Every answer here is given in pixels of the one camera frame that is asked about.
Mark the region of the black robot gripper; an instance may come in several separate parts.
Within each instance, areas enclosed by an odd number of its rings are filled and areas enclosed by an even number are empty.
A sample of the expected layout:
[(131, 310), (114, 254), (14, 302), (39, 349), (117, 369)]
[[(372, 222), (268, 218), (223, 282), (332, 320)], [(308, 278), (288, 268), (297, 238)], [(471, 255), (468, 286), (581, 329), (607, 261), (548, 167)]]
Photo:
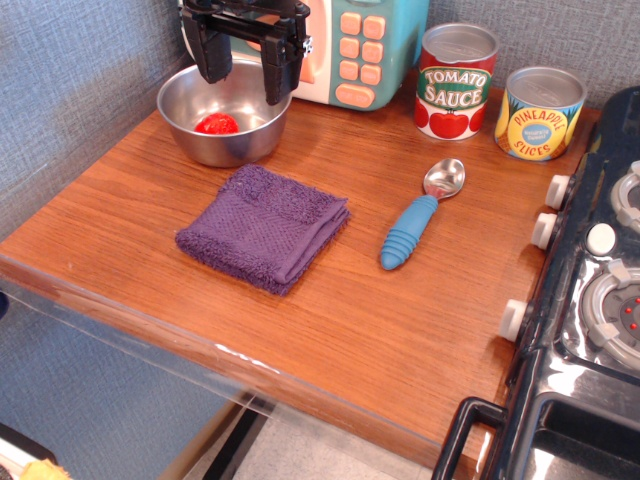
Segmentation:
[(181, 1), (185, 41), (209, 84), (232, 70), (230, 37), (260, 42), (266, 102), (280, 103), (299, 84), (304, 53), (312, 50), (302, 1)]

